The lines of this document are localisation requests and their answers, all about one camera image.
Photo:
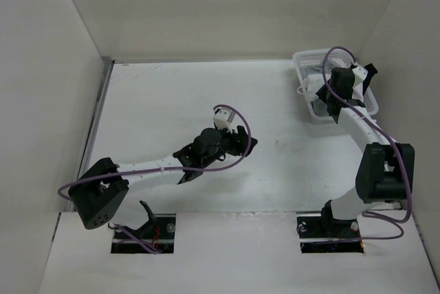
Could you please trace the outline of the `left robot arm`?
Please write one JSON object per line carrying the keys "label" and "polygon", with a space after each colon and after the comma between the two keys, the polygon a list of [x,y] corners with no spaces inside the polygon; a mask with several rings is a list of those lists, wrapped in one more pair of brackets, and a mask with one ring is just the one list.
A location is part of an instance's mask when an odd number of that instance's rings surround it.
{"label": "left robot arm", "polygon": [[97,229],[111,222],[128,193],[159,185],[180,185],[206,172],[218,172],[233,165],[211,168],[228,155],[247,157],[258,144],[244,126],[235,130],[205,128],[193,142],[172,155],[144,163],[117,164],[105,157],[69,187],[67,194],[85,229]]}

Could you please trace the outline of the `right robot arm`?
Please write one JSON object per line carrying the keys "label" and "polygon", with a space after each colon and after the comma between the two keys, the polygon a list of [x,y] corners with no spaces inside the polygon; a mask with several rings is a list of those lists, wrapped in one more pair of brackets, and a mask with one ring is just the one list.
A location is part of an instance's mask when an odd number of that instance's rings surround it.
{"label": "right robot arm", "polygon": [[345,224],[351,224],[374,204],[409,201],[413,188],[415,149],[389,137],[370,117],[359,98],[356,86],[362,86],[368,71],[363,67],[335,67],[318,91],[328,114],[341,126],[362,151],[354,188],[328,201],[321,210],[320,231],[334,236]]}

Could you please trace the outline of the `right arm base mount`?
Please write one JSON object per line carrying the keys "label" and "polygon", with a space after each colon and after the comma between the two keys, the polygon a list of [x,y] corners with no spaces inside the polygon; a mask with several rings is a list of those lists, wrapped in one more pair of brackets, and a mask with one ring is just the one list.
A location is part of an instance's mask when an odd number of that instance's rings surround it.
{"label": "right arm base mount", "polygon": [[364,253],[356,218],[336,220],[327,203],[320,212],[296,215],[302,253]]}

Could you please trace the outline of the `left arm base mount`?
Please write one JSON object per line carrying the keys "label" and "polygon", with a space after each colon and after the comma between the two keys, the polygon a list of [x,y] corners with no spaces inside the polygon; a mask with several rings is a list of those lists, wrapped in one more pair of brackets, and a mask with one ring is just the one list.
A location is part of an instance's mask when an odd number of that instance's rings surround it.
{"label": "left arm base mount", "polygon": [[109,223],[113,231],[112,254],[172,254],[175,250],[176,214],[156,214],[147,202],[140,201],[144,209],[142,224],[132,228]]}

